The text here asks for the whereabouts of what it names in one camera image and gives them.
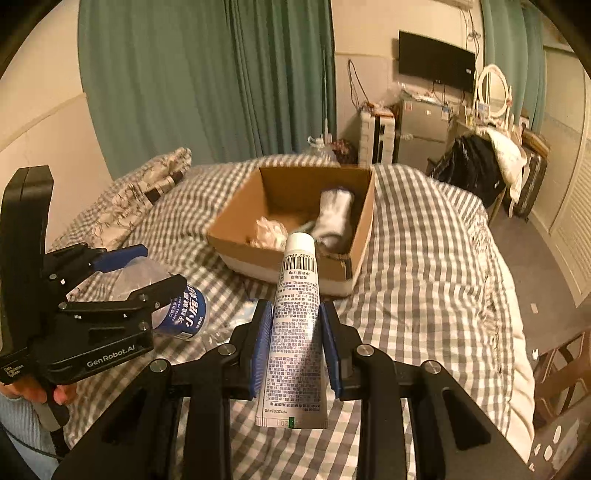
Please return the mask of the person's left hand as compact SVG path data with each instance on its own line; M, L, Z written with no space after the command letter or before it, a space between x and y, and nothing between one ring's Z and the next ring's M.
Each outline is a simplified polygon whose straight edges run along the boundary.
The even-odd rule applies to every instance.
M11 399L25 398L31 402L46 403L48 394L40 383L31 375L26 375L11 384L1 384L1 393ZM58 405L69 405L77 396L77 384L57 385L52 393Z

